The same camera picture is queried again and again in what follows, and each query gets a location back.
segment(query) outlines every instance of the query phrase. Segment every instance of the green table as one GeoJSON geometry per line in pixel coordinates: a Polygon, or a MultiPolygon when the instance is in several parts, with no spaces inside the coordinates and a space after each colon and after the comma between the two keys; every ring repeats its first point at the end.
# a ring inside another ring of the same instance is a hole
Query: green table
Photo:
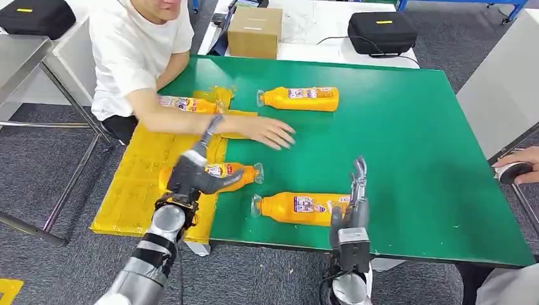
{"type": "Polygon", "coordinates": [[[250,214],[253,194],[350,192],[353,159],[369,167],[371,252],[380,257],[534,263],[519,227],[442,71],[194,57],[164,94],[236,88],[231,109],[257,111],[296,129],[290,150],[230,140],[226,161],[261,162],[265,181],[219,195],[210,238],[327,251],[327,227],[250,214]],[[336,86],[336,112],[256,106],[256,91],[336,86]]]}

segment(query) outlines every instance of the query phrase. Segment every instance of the black bag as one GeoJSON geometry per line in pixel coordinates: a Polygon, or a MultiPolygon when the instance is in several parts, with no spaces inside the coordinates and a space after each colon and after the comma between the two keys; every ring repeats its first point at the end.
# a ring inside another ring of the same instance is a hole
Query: black bag
{"type": "Polygon", "coordinates": [[[348,37],[359,54],[400,55],[415,45],[418,31],[398,11],[354,13],[348,22],[348,37]]]}
{"type": "Polygon", "coordinates": [[[0,27],[8,34],[49,36],[55,40],[75,21],[65,0],[14,0],[0,10],[0,27]]]}

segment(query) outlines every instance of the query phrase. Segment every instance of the man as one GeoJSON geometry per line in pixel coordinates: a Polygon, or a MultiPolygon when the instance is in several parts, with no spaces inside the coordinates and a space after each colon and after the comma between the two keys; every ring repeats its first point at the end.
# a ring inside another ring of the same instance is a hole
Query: man
{"type": "MultiPolygon", "coordinates": [[[[520,175],[516,184],[539,182],[539,147],[529,147],[498,160],[493,167],[518,161],[533,164],[533,171],[520,175]]],[[[538,305],[539,264],[519,270],[493,269],[457,264],[464,284],[463,305],[538,305]]]]}
{"type": "MultiPolygon", "coordinates": [[[[92,113],[128,144],[140,121],[148,130],[202,133],[211,114],[158,103],[157,91],[187,66],[193,29],[187,0],[105,0],[90,17],[97,87],[92,113]]],[[[294,130],[270,118],[224,116],[217,133],[235,132],[274,149],[289,148],[294,130]]]]}

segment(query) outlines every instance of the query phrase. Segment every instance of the blue frame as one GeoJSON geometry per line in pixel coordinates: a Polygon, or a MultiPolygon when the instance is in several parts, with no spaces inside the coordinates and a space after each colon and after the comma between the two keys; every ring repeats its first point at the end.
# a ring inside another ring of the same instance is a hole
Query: blue frame
{"type": "Polygon", "coordinates": [[[198,0],[193,0],[193,12],[198,13],[198,0]]]}
{"type": "MultiPolygon", "coordinates": [[[[487,3],[487,4],[513,4],[515,7],[511,14],[507,16],[508,21],[515,20],[517,14],[524,8],[528,0],[420,0],[420,1],[443,1],[443,2],[468,2],[468,3],[487,3]]],[[[397,5],[397,11],[404,11],[408,0],[400,0],[397,5]]]]}

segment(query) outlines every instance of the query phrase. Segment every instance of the orange plastic bottle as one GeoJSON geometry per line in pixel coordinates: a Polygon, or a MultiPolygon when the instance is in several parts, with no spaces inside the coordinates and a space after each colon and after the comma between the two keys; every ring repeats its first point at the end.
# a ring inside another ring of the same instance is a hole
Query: orange plastic bottle
{"type": "MultiPolygon", "coordinates": [[[[243,169],[242,178],[238,182],[225,187],[224,189],[220,189],[218,193],[233,192],[240,189],[244,185],[253,182],[258,184],[262,184],[262,182],[264,182],[264,168],[260,163],[256,163],[253,166],[245,166],[237,162],[214,163],[208,164],[205,167],[205,171],[214,177],[226,177],[237,172],[239,169],[243,169]]],[[[169,191],[167,190],[167,184],[171,173],[171,167],[162,168],[159,172],[159,189],[163,193],[169,191]]]]}
{"type": "Polygon", "coordinates": [[[335,87],[259,90],[257,104],[288,110],[335,111],[339,105],[339,90],[335,87]]]}
{"type": "Polygon", "coordinates": [[[216,103],[208,102],[203,98],[194,97],[173,97],[170,95],[159,95],[159,105],[163,107],[175,107],[183,111],[199,113],[219,113],[220,107],[216,103]]]}
{"type": "Polygon", "coordinates": [[[344,213],[349,202],[349,194],[284,192],[265,198],[255,194],[251,202],[251,213],[254,217],[268,216],[278,222],[329,227],[332,208],[339,205],[344,213]]]}

